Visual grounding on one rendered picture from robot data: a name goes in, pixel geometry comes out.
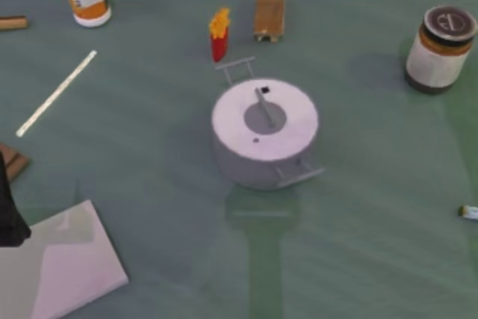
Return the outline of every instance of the gray metallic object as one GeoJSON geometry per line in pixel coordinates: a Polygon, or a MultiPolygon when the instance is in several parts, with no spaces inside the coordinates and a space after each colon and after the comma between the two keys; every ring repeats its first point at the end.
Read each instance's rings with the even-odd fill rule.
{"type": "Polygon", "coordinates": [[[274,78],[256,78],[245,58],[216,69],[231,87],[212,114],[214,153],[233,181],[256,190],[274,190],[323,172],[308,164],[319,130],[319,114],[297,87],[274,78]],[[228,68],[246,64],[251,79],[233,84],[228,68]]]}

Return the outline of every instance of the dark brown jar lid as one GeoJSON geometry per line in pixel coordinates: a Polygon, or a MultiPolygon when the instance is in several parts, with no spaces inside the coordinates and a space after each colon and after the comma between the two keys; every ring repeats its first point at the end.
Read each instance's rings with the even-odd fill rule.
{"type": "Polygon", "coordinates": [[[437,6],[428,10],[423,19],[426,29],[436,37],[452,42],[473,39],[477,21],[466,10],[451,6],[437,6]]]}

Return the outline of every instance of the brown wooden piece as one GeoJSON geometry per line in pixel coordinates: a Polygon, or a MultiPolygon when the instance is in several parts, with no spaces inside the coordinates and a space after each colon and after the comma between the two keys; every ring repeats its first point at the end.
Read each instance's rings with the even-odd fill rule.
{"type": "Polygon", "coordinates": [[[7,166],[8,181],[12,182],[28,166],[30,160],[3,143],[0,143],[0,151],[7,166]]]}
{"type": "Polygon", "coordinates": [[[285,0],[255,0],[254,37],[275,43],[284,34],[285,0]]]}
{"type": "Polygon", "coordinates": [[[0,30],[25,29],[27,27],[26,16],[0,16],[0,30]]]}

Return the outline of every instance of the red french fries container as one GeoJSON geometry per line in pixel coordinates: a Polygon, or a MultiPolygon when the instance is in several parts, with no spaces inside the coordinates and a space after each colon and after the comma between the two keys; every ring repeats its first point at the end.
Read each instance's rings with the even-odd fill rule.
{"type": "Polygon", "coordinates": [[[212,49],[212,58],[215,62],[220,61],[227,52],[227,39],[228,39],[229,28],[226,28],[226,33],[224,37],[217,37],[216,39],[210,35],[211,38],[211,49],[212,49]]]}

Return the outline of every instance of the green table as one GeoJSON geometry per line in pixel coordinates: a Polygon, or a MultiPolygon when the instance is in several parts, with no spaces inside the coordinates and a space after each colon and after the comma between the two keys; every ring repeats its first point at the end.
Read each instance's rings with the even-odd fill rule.
{"type": "Polygon", "coordinates": [[[0,0],[31,19],[0,34],[1,140],[33,159],[14,184],[18,206],[32,224],[92,199],[131,278],[70,318],[477,317],[478,223],[456,216],[477,203],[477,54],[443,96],[403,80],[424,11],[478,13],[476,0],[287,0],[276,45],[252,40],[254,0],[112,3],[108,26],[88,30],[66,0],[0,0]],[[256,74],[316,101],[320,178],[255,193],[218,171],[210,112],[227,83],[207,24],[223,5],[226,60],[256,56],[256,74]],[[248,211],[286,215],[237,215],[248,211]]]}

